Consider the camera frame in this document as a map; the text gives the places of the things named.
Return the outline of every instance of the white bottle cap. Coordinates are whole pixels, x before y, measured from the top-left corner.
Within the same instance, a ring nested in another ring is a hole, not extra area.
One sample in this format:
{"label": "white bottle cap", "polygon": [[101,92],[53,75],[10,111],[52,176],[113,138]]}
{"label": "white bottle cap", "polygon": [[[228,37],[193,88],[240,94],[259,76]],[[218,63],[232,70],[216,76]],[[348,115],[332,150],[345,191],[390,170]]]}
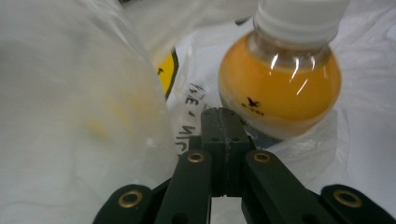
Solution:
{"label": "white bottle cap", "polygon": [[254,21],[290,43],[328,43],[338,33],[349,0],[260,0]]}

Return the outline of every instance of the bottle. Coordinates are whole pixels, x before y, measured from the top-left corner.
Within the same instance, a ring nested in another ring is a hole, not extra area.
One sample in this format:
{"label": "bottle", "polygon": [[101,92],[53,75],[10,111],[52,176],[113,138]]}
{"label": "bottle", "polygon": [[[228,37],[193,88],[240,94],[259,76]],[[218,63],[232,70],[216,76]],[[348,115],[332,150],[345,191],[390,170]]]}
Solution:
{"label": "bottle", "polygon": [[260,0],[254,30],[228,50],[219,70],[224,107],[247,125],[288,139],[332,109],[341,74],[329,42],[345,0]]}

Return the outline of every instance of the yellow label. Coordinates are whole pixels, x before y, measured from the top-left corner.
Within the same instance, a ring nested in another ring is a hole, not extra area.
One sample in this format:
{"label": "yellow label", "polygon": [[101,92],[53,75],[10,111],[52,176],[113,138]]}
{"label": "yellow label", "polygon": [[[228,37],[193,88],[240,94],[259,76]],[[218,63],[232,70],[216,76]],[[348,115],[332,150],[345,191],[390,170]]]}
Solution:
{"label": "yellow label", "polygon": [[169,94],[171,93],[173,84],[175,82],[175,77],[177,74],[178,69],[178,60],[176,51],[173,50],[163,63],[157,68],[157,74],[160,78],[161,84],[163,85],[163,91],[165,93],[166,99],[168,98]]}

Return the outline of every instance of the orange liquid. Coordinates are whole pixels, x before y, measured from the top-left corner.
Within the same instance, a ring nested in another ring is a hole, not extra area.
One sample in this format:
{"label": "orange liquid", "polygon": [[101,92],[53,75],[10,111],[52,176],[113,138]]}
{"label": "orange liquid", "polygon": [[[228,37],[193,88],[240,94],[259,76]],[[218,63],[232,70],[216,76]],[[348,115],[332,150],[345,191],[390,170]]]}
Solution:
{"label": "orange liquid", "polygon": [[341,88],[333,55],[312,68],[285,68],[248,51],[248,35],[225,55],[219,71],[223,105],[248,125],[279,139],[306,132],[331,110]]}

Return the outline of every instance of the brass screw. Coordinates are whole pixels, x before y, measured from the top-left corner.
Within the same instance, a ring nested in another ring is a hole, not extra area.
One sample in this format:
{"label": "brass screw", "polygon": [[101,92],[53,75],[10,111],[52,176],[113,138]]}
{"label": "brass screw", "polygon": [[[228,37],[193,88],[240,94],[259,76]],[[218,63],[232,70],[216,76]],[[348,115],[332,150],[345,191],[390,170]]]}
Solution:
{"label": "brass screw", "polygon": [[139,205],[143,200],[143,194],[139,190],[130,190],[123,193],[119,198],[119,205],[123,208],[131,208]]}
{"label": "brass screw", "polygon": [[359,208],[363,205],[361,198],[358,195],[343,189],[337,189],[332,196],[337,202],[352,208]]}
{"label": "brass screw", "polygon": [[264,153],[264,152],[258,152],[254,154],[254,160],[257,162],[262,162],[262,163],[267,163],[269,160],[271,160],[270,155]]}
{"label": "brass screw", "polygon": [[205,156],[199,152],[195,152],[189,155],[189,157],[187,157],[187,159],[190,162],[201,162],[205,159]]}

